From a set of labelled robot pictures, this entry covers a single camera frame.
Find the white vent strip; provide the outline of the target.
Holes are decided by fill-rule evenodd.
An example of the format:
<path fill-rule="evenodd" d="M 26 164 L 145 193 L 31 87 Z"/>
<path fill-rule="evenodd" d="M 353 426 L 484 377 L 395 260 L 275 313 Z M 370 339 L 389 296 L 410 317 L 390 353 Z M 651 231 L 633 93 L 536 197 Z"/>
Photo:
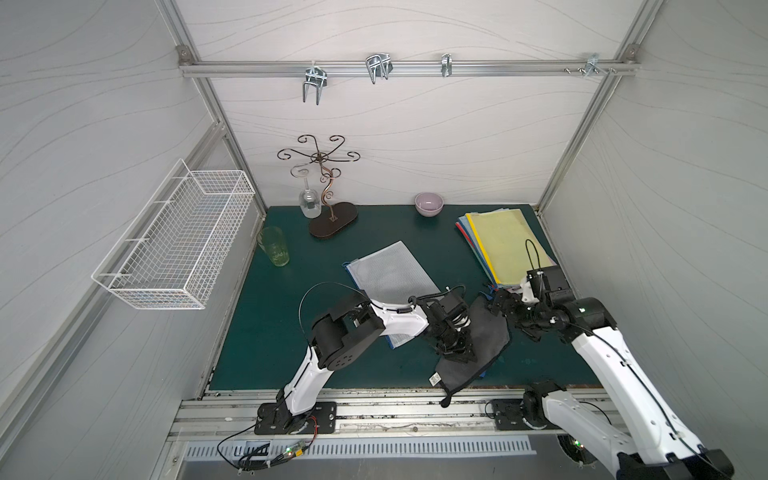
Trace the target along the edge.
<path fill-rule="evenodd" d="M 192 441 L 184 459 L 204 462 L 229 459 L 234 462 L 264 443 L 258 440 L 230 440 L 218 446 L 215 441 Z M 319 438 L 304 459 L 379 459 L 379 458 L 485 458 L 534 455 L 535 448 L 526 435 Z"/>

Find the aluminium top cross rail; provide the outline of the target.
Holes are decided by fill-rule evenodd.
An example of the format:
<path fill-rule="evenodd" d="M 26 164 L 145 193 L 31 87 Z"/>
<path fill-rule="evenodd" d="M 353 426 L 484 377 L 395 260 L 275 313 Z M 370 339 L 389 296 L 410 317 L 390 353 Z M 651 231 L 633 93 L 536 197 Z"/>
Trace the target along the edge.
<path fill-rule="evenodd" d="M 460 60 L 452 58 L 450 77 L 522 77 L 522 76 L 575 76 L 563 69 L 582 66 L 587 59 L 577 60 Z M 615 68 L 616 75 L 633 75 L 641 68 L 638 62 L 600 60 Z M 305 71 L 316 65 L 327 72 L 328 78 L 368 77 L 363 60 L 332 61 L 201 61 L 179 67 L 187 78 L 304 78 Z M 441 59 L 392 60 L 390 78 L 419 77 L 443 78 Z"/>

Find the hanging wine glass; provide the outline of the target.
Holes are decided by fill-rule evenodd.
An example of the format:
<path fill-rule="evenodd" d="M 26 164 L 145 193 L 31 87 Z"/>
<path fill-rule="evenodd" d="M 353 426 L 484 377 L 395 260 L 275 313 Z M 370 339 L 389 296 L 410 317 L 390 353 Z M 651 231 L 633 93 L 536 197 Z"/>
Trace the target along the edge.
<path fill-rule="evenodd" d="M 318 192 L 309 184 L 309 170 L 304 166 L 296 166 L 291 169 L 291 175 L 303 181 L 303 190 L 299 195 L 299 206 L 303 215 L 308 219 L 318 218 L 322 213 L 322 206 Z"/>

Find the green plastic cup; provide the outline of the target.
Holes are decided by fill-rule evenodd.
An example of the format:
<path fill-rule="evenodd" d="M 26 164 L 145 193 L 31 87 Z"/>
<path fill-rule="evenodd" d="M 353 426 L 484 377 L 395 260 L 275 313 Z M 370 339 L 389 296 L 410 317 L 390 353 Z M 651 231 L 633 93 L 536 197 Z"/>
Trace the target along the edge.
<path fill-rule="evenodd" d="M 262 228 L 258 235 L 258 243 L 274 266 L 283 267 L 289 263 L 287 240 L 279 227 Z"/>

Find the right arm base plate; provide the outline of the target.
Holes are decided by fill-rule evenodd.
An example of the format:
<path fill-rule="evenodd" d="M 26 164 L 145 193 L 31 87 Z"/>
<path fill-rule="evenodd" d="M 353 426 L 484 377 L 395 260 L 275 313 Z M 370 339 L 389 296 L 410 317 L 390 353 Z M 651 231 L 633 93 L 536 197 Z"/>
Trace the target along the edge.
<path fill-rule="evenodd" d="M 547 426 L 540 403 L 534 398 L 494 399 L 490 402 L 492 419 L 500 431 L 541 430 Z"/>

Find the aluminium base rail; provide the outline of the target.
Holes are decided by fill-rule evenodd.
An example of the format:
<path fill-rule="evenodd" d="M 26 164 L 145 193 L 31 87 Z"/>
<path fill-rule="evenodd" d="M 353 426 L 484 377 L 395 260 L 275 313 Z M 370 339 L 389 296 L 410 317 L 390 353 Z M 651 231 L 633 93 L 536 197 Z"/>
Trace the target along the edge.
<path fill-rule="evenodd" d="M 493 400 L 520 400 L 522 388 L 470 387 L 443 408 L 443 392 L 432 388 L 326 389 L 319 399 L 334 402 L 339 438 L 498 435 L 490 418 Z M 200 400 L 183 401 L 175 415 L 170 440 L 218 440 L 250 426 L 258 408 L 275 400 L 272 390 L 220 390 Z"/>

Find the yellow mesh document bag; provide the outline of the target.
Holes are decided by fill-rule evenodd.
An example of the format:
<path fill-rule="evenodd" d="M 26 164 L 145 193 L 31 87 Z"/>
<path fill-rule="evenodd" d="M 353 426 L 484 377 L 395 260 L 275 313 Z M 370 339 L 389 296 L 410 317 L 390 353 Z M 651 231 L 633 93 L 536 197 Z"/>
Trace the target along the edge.
<path fill-rule="evenodd" d="M 518 285 L 529 270 L 556 264 L 520 209 L 497 209 L 464 215 L 469 219 L 476 243 L 498 287 Z"/>

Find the teal mesh document bag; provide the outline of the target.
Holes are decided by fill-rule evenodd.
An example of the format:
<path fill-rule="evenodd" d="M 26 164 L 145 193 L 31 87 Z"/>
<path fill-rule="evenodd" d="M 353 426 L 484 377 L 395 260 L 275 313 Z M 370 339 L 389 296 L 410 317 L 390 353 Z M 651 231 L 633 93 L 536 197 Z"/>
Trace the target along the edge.
<path fill-rule="evenodd" d="M 494 276 L 491 272 L 491 269 L 489 268 L 484 255 L 482 254 L 480 247 L 476 243 L 476 239 L 473 233 L 472 228 L 469 224 L 469 219 L 467 218 L 467 215 L 460 216 L 456 223 L 455 223 L 457 229 L 463 236 L 463 238 L 468 243 L 473 255 L 475 256 L 476 260 L 479 262 L 483 272 L 488 277 L 489 285 L 492 289 L 496 290 L 498 288 L 496 281 L 494 279 Z"/>

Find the grey blue microfibre cloth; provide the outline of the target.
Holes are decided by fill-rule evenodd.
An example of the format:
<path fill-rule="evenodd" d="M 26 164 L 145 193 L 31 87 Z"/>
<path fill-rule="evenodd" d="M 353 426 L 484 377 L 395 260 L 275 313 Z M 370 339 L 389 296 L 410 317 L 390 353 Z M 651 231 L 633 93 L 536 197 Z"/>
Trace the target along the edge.
<path fill-rule="evenodd" d="M 490 301 L 485 296 L 479 295 L 466 304 L 469 307 L 470 331 L 477 359 L 469 363 L 459 363 L 448 361 L 435 352 L 439 357 L 435 367 L 439 376 L 437 385 L 445 393 L 445 397 L 440 401 L 443 408 L 450 405 L 456 393 L 486 372 L 510 342 L 506 320 L 501 315 L 490 312 Z"/>

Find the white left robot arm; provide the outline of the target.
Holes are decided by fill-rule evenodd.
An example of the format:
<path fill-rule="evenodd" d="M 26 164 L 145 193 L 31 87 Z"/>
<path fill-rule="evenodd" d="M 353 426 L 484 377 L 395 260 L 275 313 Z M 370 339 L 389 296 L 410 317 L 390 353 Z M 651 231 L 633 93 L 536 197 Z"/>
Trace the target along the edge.
<path fill-rule="evenodd" d="M 382 336 L 425 337 L 445 360 L 475 361 L 470 325 L 469 307 L 455 288 L 411 296 L 404 304 L 385 303 L 352 289 L 312 324 L 303 361 L 277 395 L 277 406 L 291 418 L 308 414 L 332 374 L 356 361 Z"/>

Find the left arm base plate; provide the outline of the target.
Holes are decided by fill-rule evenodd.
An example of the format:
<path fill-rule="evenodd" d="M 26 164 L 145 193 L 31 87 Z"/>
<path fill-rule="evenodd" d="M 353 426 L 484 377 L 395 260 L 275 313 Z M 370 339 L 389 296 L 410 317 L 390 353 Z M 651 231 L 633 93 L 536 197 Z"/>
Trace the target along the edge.
<path fill-rule="evenodd" d="M 310 410 L 293 415 L 281 402 L 262 404 L 257 412 L 255 435 L 331 434 L 336 430 L 336 402 L 317 402 Z"/>

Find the dark oval stand base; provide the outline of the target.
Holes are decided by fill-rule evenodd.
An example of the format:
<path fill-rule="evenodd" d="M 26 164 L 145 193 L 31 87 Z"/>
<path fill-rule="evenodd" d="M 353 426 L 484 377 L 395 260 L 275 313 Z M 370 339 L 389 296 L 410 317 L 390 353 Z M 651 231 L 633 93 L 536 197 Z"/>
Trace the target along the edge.
<path fill-rule="evenodd" d="M 291 167 L 290 174 L 294 178 L 306 180 L 309 176 L 309 168 L 316 165 L 320 172 L 320 182 L 324 185 L 319 193 L 319 203 L 321 206 L 320 214 L 312 218 L 309 222 L 309 233 L 316 239 L 330 239 L 340 233 L 343 229 L 350 226 L 358 218 L 357 206 L 351 202 L 339 201 L 333 202 L 334 192 L 332 187 L 334 182 L 341 177 L 340 167 L 332 166 L 332 163 L 354 163 L 361 159 L 361 155 L 353 150 L 346 152 L 344 157 L 336 158 L 335 154 L 345 144 L 346 138 L 343 135 L 331 135 L 329 142 L 333 148 L 329 151 L 323 151 L 320 148 L 318 139 L 312 134 L 303 134 L 297 138 L 299 144 L 310 144 L 314 147 L 311 152 L 304 152 L 295 148 L 283 148 L 279 150 L 276 157 L 282 161 L 290 161 L 294 156 L 305 158 L 303 163 Z"/>

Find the lilac ceramic bowl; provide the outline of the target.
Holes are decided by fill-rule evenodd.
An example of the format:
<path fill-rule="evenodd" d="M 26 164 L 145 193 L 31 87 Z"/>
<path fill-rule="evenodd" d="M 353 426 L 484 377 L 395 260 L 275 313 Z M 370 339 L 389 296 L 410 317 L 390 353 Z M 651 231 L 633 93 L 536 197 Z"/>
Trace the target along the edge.
<path fill-rule="evenodd" d="M 444 208 L 444 199 L 436 193 L 421 192 L 414 199 L 416 211 L 423 217 L 437 216 Z"/>

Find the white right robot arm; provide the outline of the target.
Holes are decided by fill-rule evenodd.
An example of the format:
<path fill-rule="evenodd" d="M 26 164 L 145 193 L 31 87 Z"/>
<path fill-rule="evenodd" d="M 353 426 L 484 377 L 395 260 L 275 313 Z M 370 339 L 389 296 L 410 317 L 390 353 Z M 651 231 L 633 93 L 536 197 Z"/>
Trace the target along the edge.
<path fill-rule="evenodd" d="M 726 453 L 706 447 L 662 398 L 604 304 L 576 297 L 561 268 L 528 271 L 519 290 L 498 289 L 489 309 L 531 340 L 557 333 L 591 368 L 626 426 L 616 428 L 556 382 L 541 381 L 520 402 L 528 428 L 563 430 L 571 448 L 589 452 L 617 479 L 733 477 Z"/>

